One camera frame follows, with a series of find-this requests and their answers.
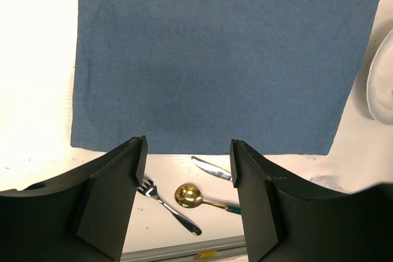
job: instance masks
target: white bowl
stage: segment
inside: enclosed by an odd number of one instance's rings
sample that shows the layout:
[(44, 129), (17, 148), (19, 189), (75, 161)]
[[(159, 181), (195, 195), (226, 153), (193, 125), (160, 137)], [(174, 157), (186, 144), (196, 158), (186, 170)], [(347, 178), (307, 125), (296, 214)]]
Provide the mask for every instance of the white bowl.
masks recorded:
[(367, 77), (367, 105), (373, 118), (393, 125), (393, 30), (375, 53)]

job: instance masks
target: silver fork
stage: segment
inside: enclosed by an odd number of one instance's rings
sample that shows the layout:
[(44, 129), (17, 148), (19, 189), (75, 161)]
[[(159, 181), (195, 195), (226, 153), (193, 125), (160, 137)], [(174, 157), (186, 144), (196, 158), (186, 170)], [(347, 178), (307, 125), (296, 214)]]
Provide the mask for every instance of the silver fork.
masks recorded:
[(140, 187), (137, 187), (137, 190), (144, 196), (154, 198), (157, 202), (167, 208), (167, 210), (172, 213), (173, 217), (176, 218), (178, 222), (180, 222), (181, 225), (183, 225), (192, 234), (196, 236), (200, 236), (202, 234), (202, 230), (196, 224), (194, 224), (194, 222), (174, 210), (161, 199), (157, 191), (157, 186), (152, 180), (144, 176), (142, 180), (142, 185)]

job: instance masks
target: blue placemat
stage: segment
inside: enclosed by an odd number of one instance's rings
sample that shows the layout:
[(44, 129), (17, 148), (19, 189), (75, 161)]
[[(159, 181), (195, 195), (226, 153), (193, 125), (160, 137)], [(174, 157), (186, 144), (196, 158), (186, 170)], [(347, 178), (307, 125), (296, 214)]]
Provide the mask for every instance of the blue placemat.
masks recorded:
[(329, 152), (379, 0), (79, 0), (71, 145)]

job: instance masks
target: spoon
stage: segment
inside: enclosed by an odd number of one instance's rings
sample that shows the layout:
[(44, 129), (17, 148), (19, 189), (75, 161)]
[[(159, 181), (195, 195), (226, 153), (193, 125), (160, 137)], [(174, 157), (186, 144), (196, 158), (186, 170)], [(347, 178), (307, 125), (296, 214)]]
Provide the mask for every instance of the spoon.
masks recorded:
[(203, 199), (202, 192), (196, 187), (194, 184), (186, 183), (175, 191), (174, 198), (176, 202), (182, 206), (183, 208), (196, 208), (201, 204), (207, 204), (210, 206), (214, 206), (220, 209), (224, 209), (228, 212), (241, 215), (240, 208), (225, 204), (222, 202), (211, 202)]

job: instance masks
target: silver knife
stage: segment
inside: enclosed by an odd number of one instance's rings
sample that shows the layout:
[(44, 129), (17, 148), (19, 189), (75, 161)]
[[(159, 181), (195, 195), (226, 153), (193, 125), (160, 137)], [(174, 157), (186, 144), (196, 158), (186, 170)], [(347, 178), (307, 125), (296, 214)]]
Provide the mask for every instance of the silver knife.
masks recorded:
[(195, 156), (191, 156), (191, 160), (204, 172), (232, 182), (232, 175), (227, 170), (217, 167), (216, 165), (213, 165), (209, 162), (203, 161), (202, 159), (199, 159)]

